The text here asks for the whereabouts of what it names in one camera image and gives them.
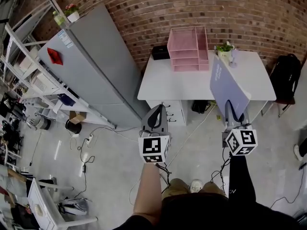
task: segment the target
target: shoe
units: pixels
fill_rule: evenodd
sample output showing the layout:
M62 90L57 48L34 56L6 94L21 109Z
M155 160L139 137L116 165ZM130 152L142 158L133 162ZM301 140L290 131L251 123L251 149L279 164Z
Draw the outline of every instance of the shoe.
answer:
M193 180L190 186L191 193L198 193L203 187L201 180Z
M295 154L296 159L299 160L299 161L302 161L302 160L303 160L303 157L302 157L301 154L299 153L299 146L298 146L297 144L294 145L293 151L294 151L294 154Z

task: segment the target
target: small plant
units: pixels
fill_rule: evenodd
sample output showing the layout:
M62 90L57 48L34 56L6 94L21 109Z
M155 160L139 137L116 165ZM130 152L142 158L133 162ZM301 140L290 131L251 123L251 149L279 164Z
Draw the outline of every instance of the small plant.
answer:
M221 46L214 46L214 49L215 50L219 50L219 51L221 51L221 52L228 52L228 51L230 51L230 50L232 50L232 49L234 49L235 48L235 46L234 45L231 45L230 43L229 43L229 41L227 41L226 43L224 43L223 45L221 45Z
M67 5L65 9L66 10L65 10L64 14L66 16L70 16L72 13L79 10L78 7L73 3L71 3L70 5Z

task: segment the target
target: pink file organizer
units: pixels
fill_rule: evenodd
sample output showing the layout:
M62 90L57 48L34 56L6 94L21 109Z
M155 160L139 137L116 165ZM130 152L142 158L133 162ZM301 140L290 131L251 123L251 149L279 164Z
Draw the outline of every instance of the pink file organizer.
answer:
M205 26L172 28L167 49L174 71L209 70Z

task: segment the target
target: black bucket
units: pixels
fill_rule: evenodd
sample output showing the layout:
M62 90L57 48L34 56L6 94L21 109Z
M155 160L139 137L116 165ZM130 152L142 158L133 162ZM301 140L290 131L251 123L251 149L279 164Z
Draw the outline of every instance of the black bucket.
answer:
M74 134L79 134L82 129L82 125L81 123L73 124L72 122L67 120L65 124L65 128Z

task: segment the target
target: white vase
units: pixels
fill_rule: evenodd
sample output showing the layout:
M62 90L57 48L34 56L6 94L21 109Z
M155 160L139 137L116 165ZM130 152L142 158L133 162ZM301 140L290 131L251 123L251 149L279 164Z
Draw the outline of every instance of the white vase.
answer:
M217 51L217 55L219 56L219 58L226 60L226 62L232 62L233 61L233 57L232 57L232 53L231 51Z
M75 22L80 18L80 15L78 13L78 11L75 11L74 13L72 13L71 15L69 15L67 17L67 19L69 19L70 22Z

